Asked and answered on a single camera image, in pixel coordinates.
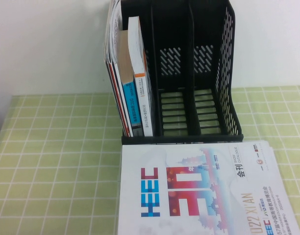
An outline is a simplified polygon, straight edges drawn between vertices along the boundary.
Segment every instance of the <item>vented slot pattern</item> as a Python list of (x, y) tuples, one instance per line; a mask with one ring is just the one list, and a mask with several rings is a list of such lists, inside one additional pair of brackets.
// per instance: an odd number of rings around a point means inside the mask
[(237, 135), (237, 125), (231, 112), (229, 103), (230, 92), (229, 83), (231, 80), (231, 59), (232, 59), (232, 37), (233, 37), (233, 19), (226, 9), (225, 25), (222, 34), (221, 57), (219, 59), (216, 91), (219, 94), (220, 105), (224, 115), (227, 131), (230, 135)]
[(213, 46), (196, 46), (194, 48), (195, 73), (211, 72)]
[(160, 50), (161, 75), (180, 74), (180, 48), (165, 48)]
[(162, 93), (161, 105), (164, 136), (188, 135), (183, 94)]
[(194, 94), (201, 134), (221, 133), (211, 90), (197, 90)]

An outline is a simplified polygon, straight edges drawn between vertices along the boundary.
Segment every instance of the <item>white book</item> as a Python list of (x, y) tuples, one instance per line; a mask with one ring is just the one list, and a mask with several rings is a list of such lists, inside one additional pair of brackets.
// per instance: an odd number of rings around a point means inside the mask
[(300, 235), (266, 141), (124, 145), (118, 235)]
[(134, 71), (144, 135), (153, 136), (151, 83), (138, 16), (128, 19), (128, 49)]

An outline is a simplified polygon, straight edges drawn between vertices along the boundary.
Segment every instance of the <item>white wall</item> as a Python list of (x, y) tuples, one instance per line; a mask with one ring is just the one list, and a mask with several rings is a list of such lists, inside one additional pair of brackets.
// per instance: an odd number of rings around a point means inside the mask
[[(231, 0), (233, 86), (300, 84), (300, 0)], [(110, 91), (108, 0), (0, 0), (0, 126), (12, 94)]]

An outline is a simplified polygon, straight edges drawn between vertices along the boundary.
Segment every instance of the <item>booklet cover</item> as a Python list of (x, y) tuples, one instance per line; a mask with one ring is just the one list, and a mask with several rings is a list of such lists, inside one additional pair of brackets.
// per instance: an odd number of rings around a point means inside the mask
[(265, 141), (124, 145), (119, 235), (300, 235)]

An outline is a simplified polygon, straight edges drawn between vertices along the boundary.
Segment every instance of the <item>book spine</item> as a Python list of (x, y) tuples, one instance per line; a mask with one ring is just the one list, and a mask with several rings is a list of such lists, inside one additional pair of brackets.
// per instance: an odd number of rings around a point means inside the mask
[(122, 104), (122, 101), (121, 101), (121, 98), (120, 98), (120, 95), (119, 95), (119, 91), (118, 91), (118, 88), (117, 88), (117, 85), (116, 85), (116, 80), (115, 80), (115, 74), (114, 74), (114, 71), (113, 71), (113, 67), (112, 67), (112, 64), (108, 64), (108, 65), (109, 65), (109, 68), (110, 68), (112, 84), (114, 86), (114, 91), (115, 91), (114, 96), (115, 96), (115, 100), (116, 100), (116, 102), (118, 104), (118, 107), (119, 107), (124, 133), (125, 133), (125, 136), (130, 137), (130, 132), (129, 132), (129, 128), (128, 128), (128, 125), (127, 125), (127, 120), (124, 116), (123, 104)]
[(129, 82), (123, 85), (123, 89), (134, 136), (143, 136), (135, 83)]
[(126, 117), (126, 120), (127, 120), (127, 125), (128, 125), (128, 129), (129, 129), (130, 137), (133, 137), (134, 134), (133, 134), (133, 131), (132, 131), (132, 128), (131, 128), (131, 122), (130, 122), (130, 118), (129, 118), (129, 113), (128, 113), (128, 110), (127, 110), (127, 106), (125, 105), (126, 101), (125, 101), (125, 95), (124, 95), (124, 91), (123, 91), (123, 87), (122, 87), (122, 82), (121, 82), (121, 78), (120, 78), (119, 67), (117, 66), (117, 64), (114, 64), (114, 67), (115, 67), (115, 73), (116, 73), (116, 78), (117, 78), (117, 85), (118, 85), (118, 87), (120, 89), (120, 95), (121, 95), (121, 98), (122, 98), (122, 103), (123, 103), (123, 107), (124, 107), (124, 113), (125, 113), (125, 117)]
[(135, 74), (136, 89), (145, 136), (153, 136), (151, 120), (151, 101), (145, 73)]

